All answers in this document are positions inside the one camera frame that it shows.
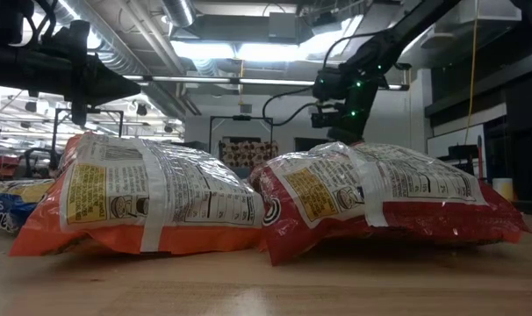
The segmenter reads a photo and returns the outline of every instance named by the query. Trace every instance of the orange chip bag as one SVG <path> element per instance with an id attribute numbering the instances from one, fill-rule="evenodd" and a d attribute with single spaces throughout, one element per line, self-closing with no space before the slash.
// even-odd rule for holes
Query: orange chip bag
<path id="1" fill-rule="evenodd" d="M 205 152 L 84 134 L 64 157 L 11 255 L 57 253 L 89 237 L 118 252 L 179 255 L 260 240 L 262 198 Z"/>

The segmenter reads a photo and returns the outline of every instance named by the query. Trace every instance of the table surface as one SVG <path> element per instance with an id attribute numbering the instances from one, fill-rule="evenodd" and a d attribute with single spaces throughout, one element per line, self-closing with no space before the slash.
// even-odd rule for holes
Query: table surface
<path id="1" fill-rule="evenodd" d="M 0 315 L 532 315 L 532 234 L 460 250 L 332 241 L 278 267 L 255 249 L 12 258 L 11 243 L 0 232 Z"/>

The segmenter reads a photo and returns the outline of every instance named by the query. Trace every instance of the red chip bag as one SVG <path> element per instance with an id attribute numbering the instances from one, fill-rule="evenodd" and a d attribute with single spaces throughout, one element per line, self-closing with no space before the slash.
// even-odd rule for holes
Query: red chip bag
<path id="1" fill-rule="evenodd" d="M 517 242 L 528 231 L 474 176 L 393 145 L 332 143 L 285 154 L 249 181 L 269 208 L 262 225 L 272 264 L 326 237 L 478 244 Z"/>
<path id="2" fill-rule="evenodd" d="M 262 198 L 205 152 L 85 134 L 69 141 L 63 159 L 11 255 L 92 240 L 130 254 L 230 251 L 260 241 Z"/>

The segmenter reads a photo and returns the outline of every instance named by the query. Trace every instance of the chip bag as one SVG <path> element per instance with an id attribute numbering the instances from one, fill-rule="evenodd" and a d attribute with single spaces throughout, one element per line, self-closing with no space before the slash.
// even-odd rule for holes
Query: chip bag
<path id="1" fill-rule="evenodd" d="M 192 254 L 260 240 L 262 198 L 209 154 L 149 140 L 84 134 L 14 242 L 44 255 L 86 239 L 113 251 Z"/>
<path id="2" fill-rule="evenodd" d="M 284 154 L 249 181 L 269 209 L 263 234 L 273 264 L 327 237 L 481 244 L 517 242 L 528 231 L 474 176 L 393 145 L 336 142 Z"/>
<path id="3" fill-rule="evenodd" d="M 0 181 L 0 229 L 16 233 L 54 180 Z"/>

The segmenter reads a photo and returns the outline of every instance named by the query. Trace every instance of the blue chip bag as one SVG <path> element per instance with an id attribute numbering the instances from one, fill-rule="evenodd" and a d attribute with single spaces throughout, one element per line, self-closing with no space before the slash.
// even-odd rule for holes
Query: blue chip bag
<path id="1" fill-rule="evenodd" d="M 0 229 L 16 233 L 53 183 L 53 179 L 0 181 Z"/>

